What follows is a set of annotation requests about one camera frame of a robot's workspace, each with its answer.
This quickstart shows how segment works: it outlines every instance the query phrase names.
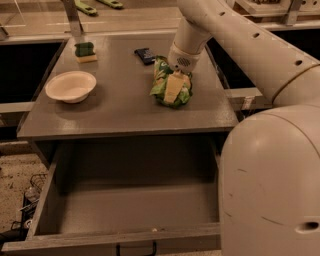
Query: gray table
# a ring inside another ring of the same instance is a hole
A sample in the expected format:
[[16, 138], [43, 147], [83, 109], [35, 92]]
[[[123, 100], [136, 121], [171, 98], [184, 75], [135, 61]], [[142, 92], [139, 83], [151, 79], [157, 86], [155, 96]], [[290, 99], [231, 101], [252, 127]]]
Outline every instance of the gray table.
[[[187, 105], [170, 109], [149, 96], [153, 65], [144, 66], [134, 50], [149, 47], [167, 56], [173, 37], [174, 31], [156, 31], [70, 39], [48, 80], [82, 70], [96, 77], [96, 88], [78, 104], [52, 100], [43, 90], [18, 138], [46, 148], [45, 141], [231, 130], [238, 121], [206, 52], [193, 72], [194, 95]], [[97, 62], [77, 63], [74, 44], [79, 40], [94, 43]]]
[[76, 62], [69, 40], [49, 79], [83, 70], [95, 75], [97, 87], [79, 104], [42, 91], [21, 126], [19, 138], [52, 164], [27, 241], [6, 244], [6, 254], [102, 256], [121, 244], [144, 255], [135, 250], [150, 251], [152, 243], [162, 253], [220, 248], [211, 133], [238, 121], [205, 52], [186, 106], [170, 109], [149, 96], [153, 66], [134, 50], [166, 56], [173, 36], [88, 37], [99, 60], [86, 64]]

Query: drawer handle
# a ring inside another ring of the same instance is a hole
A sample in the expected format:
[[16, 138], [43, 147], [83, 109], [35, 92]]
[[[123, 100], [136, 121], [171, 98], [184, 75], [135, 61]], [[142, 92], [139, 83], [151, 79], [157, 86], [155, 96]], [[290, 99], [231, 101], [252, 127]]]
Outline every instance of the drawer handle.
[[[157, 243], [153, 242], [153, 246], [152, 246], [152, 253], [149, 255], [145, 255], [145, 256], [155, 256], [157, 254]], [[121, 256], [120, 254], [120, 245], [117, 245], [117, 256]]]

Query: white bowl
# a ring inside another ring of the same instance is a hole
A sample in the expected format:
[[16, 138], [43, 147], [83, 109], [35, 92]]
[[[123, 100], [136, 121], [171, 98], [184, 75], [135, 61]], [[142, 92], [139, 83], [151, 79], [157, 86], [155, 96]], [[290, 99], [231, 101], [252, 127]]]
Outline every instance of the white bowl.
[[52, 78], [45, 90], [51, 99], [78, 103], [88, 97], [96, 83], [96, 78], [90, 73], [71, 71]]

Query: drawer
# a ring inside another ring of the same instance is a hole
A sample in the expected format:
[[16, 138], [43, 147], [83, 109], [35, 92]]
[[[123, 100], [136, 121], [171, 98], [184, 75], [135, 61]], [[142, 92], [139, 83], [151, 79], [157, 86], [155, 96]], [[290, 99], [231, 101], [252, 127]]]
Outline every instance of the drawer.
[[61, 142], [26, 241], [8, 255], [145, 255], [220, 248], [209, 135]]

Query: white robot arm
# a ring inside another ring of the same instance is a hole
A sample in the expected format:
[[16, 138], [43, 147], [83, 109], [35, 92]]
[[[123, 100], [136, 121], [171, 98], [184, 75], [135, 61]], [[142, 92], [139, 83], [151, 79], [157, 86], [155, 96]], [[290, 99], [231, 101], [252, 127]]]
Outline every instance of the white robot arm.
[[277, 108], [241, 122], [219, 174], [223, 256], [320, 251], [319, 61], [235, 13], [224, 0], [178, 0], [168, 60], [192, 71], [214, 37]]

